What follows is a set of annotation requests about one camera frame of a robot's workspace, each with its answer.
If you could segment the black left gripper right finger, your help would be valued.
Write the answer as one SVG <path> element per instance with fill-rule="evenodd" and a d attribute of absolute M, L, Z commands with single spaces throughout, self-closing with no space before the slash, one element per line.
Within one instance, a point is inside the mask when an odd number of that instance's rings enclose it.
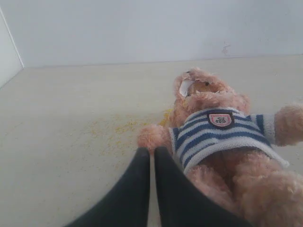
<path fill-rule="evenodd" d="M 175 164 L 165 147 L 154 152 L 154 170 L 163 227 L 250 227 L 203 195 Z"/>

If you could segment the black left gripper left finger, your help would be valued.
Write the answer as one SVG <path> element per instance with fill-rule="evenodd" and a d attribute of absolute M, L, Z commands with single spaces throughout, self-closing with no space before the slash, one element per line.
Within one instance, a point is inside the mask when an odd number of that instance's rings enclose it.
<path fill-rule="evenodd" d="M 138 148 L 113 188 L 68 227 L 145 227 L 150 201 L 150 154 Z"/>

